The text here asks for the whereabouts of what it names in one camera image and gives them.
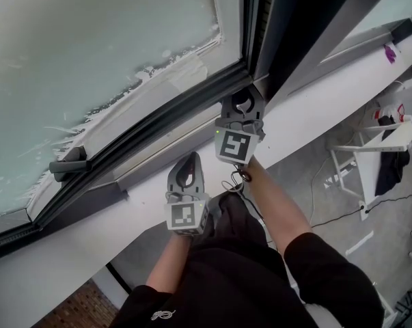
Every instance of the leg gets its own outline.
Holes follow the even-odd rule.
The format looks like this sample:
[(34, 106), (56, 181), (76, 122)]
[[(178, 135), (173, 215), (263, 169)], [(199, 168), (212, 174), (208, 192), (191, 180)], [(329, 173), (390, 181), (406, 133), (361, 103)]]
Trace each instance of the leg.
[(251, 216), (238, 194), (224, 194), (219, 200), (219, 207), (222, 216), (215, 229), (215, 236), (235, 236), (247, 242), (268, 246), (263, 227)]

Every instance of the concrete floor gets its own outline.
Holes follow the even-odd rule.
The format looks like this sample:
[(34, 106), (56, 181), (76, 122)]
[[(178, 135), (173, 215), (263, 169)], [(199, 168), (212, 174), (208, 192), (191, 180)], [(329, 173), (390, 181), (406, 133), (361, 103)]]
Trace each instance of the concrete floor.
[[(358, 123), (362, 113), (363, 108), (268, 169), (275, 181), (294, 198), (308, 219), (312, 212), (312, 178), (329, 157), (329, 153), (325, 150), (326, 142), (345, 144), (353, 134), (348, 124)], [(411, 162), (404, 169), (403, 181), (380, 197), (376, 203), (412, 193), (412, 148), (410, 153)], [(335, 183), (327, 180), (332, 178), (332, 175), (334, 175), (333, 163), (329, 159), (314, 181), (315, 213), (312, 225), (359, 208), (357, 199), (345, 194)], [(357, 168), (351, 169), (344, 181), (349, 187), (358, 189)], [(361, 221), (359, 213), (356, 213), (314, 228), (315, 233), (341, 254), (345, 254), (347, 249), (374, 231), (374, 236), (347, 258), (376, 283), (377, 290), (392, 306), (411, 286), (412, 260), (407, 255), (412, 250), (411, 230), (412, 197), (381, 204), (365, 221)], [(165, 224), (157, 225), (131, 243), (113, 259), (112, 264), (131, 287), (143, 284), (168, 238), (169, 232)]]

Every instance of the forearm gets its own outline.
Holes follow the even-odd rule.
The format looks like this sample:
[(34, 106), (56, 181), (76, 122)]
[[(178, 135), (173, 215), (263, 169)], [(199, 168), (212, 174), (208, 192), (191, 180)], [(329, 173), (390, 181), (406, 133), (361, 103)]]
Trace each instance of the forearm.
[(311, 232), (310, 224), (295, 202), (269, 176), (253, 157), (246, 171), (251, 176), (250, 190), (271, 238), (277, 249), (284, 254), (285, 249), (300, 234)]
[(174, 293), (180, 283), (191, 238), (173, 234), (151, 271), (146, 285), (158, 292)]

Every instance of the cable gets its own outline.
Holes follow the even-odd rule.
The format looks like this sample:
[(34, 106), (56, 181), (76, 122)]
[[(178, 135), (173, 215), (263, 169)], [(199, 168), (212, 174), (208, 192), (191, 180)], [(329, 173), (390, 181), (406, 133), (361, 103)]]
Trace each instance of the cable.
[[(363, 108), (363, 114), (361, 116), (361, 119), (357, 125), (357, 127), (360, 127), (362, 124), (362, 120), (365, 118), (365, 114), (367, 113), (367, 106), (368, 106), (368, 102), (365, 104), (365, 107)], [(356, 132), (353, 133), (353, 136), (343, 145), (343, 146), (347, 146), (352, 140), (354, 140), (356, 136)], [(320, 173), (320, 171), (322, 170), (322, 168), (324, 167), (325, 163), (331, 158), (331, 156), (328, 156), (323, 162), (322, 165), (320, 167), (320, 169), (316, 172), (316, 174), (314, 175), (314, 177), (312, 178), (312, 182), (310, 183), (310, 191), (312, 192), (312, 213), (310, 214), (310, 220), (309, 220), (309, 224), (312, 223), (312, 219), (314, 218), (314, 214), (315, 214), (315, 197), (314, 197), (314, 181), (316, 179), (316, 177), (318, 176), (318, 174)]]
[(374, 208), (376, 208), (376, 206), (378, 206), (379, 204), (382, 204), (382, 203), (385, 203), (385, 202), (396, 202), (396, 201), (398, 201), (398, 200), (407, 200), (409, 197), (412, 197), (412, 194), (407, 195), (406, 197), (397, 198), (397, 199), (395, 199), (395, 200), (382, 200), (382, 201), (380, 201), (379, 203), (377, 203), (375, 206), (372, 206), (370, 209), (368, 209), (368, 210), (365, 212), (365, 214), (368, 214), (371, 210), (373, 210)]
[(403, 85), (403, 88), (404, 89), (406, 89), (406, 86), (404, 86), (404, 83), (402, 83), (401, 81), (399, 81), (399, 80), (394, 80), (393, 81), (393, 83), (399, 83), (399, 84), (402, 84)]
[(312, 182), (310, 183), (310, 191), (312, 192), (312, 213), (310, 214), (310, 220), (309, 220), (309, 224), (312, 223), (312, 219), (314, 217), (315, 214), (315, 197), (314, 197), (314, 182), (316, 177), (318, 176), (318, 174), (320, 173), (320, 171), (323, 169), (325, 163), (330, 159), (330, 156), (328, 156), (324, 162), (322, 162), (320, 168), (318, 169), (318, 171), (316, 172), (316, 174), (314, 175), (314, 177), (312, 178)]
[[(256, 208), (254, 203), (249, 198), (245, 197), (245, 195), (243, 193), (244, 183), (245, 182), (250, 182), (251, 181), (251, 176), (247, 172), (244, 172), (243, 170), (241, 170), (239, 166), (237, 166), (237, 165), (233, 165), (233, 166), (236, 170), (234, 172), (232, 172), (232, 174), (230, 175), (230, 178), (232, 179), (232, 182), (234, 183), (234, 185), (232, 185), (228, 181), (222, 180), (221, 181), (221, 186), (228, 192), (239, 194), (239, 196), (242, 199), (249, 202), (251, 204), (251, 206), (253, 207), (254, 211), (256, 212), (256, 214), (259, 216), (259, 218), (261, 218), (263, 220), (263, 216), (259, 213), (259, 210)], [(236, 179), (234, 177), (235, 174), (239, 174), (239, 176), (242, 178), (242, 183), (239, 184), (236, 181)], [(224, 184), (227, 184), (227, 185), (231, 186), (231, 188), (228, 189)]]
[[(399, 198), (396, 198), (396, 199), (394, 199), (394, 200), (391, 200), (391, 199), (389, 199), (389, 200), (381, 200), (381, 201), (380, 201), (379, 203), (377, 203), (375, 206), (372, 206), (370, 209), (368, 209), (365, 213), (368, 214), (371, 210), (373, 210), (374, 208), (376, 208), (377, 206), (379, 206), (379, 205), (382, 204), (382, 203), (385, 203), (385, 202), (396, 202), (396, 201), (398, 201), (398, 200), (406, 200), (406, 199), (408, 199), (408, 198), (410, 198), (410, 197), (412, 197), (412, 194), (407, 195), (406, 197), (399, 197)], [(327, 225), (328, 223), (337, 221), (337, 220), (339, 220), (339, 219), (342, 219), (343, 217), (350, 216), (350, 215), (353, 215), (353, 214), (355, 214), (355, 213), (358, 213), (358, 212), (361, 211), (362, 209), (363, 209), (363, 206), (362, 206), (360, 209), (358, 209), (358, 210), (352, 211), (351, 213), (348, 213), (348, 214), (344, 214), (344, 215), (342, 215), (342, 216), (340, 216), (340, 217), (336, 217), (335, 219), (328, 220), (328, 221), (322, 222), (322, 223), (317, 223), (316, 225), (313, 225), (312, 228), (315, 228), (315, 227), (318, 227), (318, 226)]]

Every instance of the person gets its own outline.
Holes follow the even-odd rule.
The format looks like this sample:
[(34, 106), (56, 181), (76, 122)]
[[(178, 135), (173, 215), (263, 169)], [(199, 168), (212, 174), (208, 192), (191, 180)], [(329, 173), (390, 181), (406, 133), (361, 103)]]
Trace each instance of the person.
[(245, 171), (278, 252), (239, 195), (226, 193), (214, 230), (192, 246), (191, 237), (174, 234), (111, 327), (382, 327), (367, 276), (312, 233), (254, 157)]

